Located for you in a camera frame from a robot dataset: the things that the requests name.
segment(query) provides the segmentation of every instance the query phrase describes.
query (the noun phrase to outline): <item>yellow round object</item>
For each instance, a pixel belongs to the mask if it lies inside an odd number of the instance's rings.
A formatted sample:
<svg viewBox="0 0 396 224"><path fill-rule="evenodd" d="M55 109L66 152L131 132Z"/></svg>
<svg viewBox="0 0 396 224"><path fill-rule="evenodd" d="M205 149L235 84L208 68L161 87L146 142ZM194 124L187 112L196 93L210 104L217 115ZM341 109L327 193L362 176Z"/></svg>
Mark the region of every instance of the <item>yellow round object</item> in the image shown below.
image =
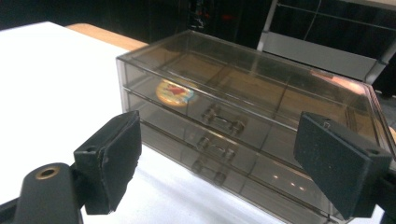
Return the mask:
<svg viewBox="0 0 396 224"><path fill-rule="evenodd" d="M194 91L165 79L157 86L156 94L164 104L172 106L185 106L194 97Z"/></svg>

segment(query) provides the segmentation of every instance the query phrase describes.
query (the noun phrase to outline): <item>white table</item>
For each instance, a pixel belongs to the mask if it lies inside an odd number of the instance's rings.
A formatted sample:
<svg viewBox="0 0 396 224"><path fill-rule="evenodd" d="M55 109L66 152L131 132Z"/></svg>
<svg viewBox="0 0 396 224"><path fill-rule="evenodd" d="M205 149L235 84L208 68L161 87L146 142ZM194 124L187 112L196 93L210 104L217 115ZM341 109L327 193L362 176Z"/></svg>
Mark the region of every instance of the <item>white table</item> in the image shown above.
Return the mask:
<svg viewBox="0 0 396 224"><path fill-rule="evenodd" d="M0 32L0 203L18 197L35 168L72 164L121 113L115 58L125 51L50 22ZM82 213L85 223L280 222L147 147L117 212Z"/></svg>

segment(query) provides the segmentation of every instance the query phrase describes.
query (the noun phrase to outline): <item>white tabletop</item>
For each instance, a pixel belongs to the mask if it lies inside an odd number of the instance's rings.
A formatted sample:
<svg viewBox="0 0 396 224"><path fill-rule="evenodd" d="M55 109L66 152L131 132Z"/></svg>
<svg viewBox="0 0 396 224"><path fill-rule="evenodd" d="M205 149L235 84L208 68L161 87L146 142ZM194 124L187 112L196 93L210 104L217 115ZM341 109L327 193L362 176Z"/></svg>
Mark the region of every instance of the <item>white tabletop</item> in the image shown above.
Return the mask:
<svg viewBox="0 0 396 224"><path fill-rule="evenodd" d="M35 168L72 164L73 151L121 113L123 53L50 22L0 32L0 203L18 197ZM82 213L85 223L280 222L147 147L118 210Z"/></svg>

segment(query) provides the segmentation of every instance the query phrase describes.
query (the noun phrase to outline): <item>bottom drawer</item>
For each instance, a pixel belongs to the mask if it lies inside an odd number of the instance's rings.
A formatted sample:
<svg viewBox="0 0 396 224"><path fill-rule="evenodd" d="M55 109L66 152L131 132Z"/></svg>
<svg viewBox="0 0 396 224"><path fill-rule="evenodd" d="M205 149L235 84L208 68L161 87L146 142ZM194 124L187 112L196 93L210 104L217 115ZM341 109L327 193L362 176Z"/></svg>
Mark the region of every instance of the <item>bottom drawer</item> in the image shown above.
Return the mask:
<svg viewBox="0 0 396 224"><path fill-rule="evenodd" d="M141 131L142 140L148 146L187 167L203 179L257 204L277 217L293 223L337 223L336 219L311 210L275 190L241 175L234 169L201 155L171 135L167 135L144 121L141 123Z"/></svg>

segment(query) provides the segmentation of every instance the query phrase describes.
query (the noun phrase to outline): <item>transparent drawer cabinet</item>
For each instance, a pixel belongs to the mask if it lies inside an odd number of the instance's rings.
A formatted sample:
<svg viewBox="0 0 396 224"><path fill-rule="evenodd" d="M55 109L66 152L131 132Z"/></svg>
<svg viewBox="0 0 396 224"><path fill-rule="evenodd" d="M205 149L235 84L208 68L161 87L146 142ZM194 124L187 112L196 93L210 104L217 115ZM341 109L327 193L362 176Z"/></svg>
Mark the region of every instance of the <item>transparent drawer cabinet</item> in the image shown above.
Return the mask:
<svg viewBox="0 0 396 224"><path fill-rule="evenodd" d="M167 38L118 68L145 144L289 222L347 222L293 158L302 111L395 148L370 86L207 35Z"/></svg>

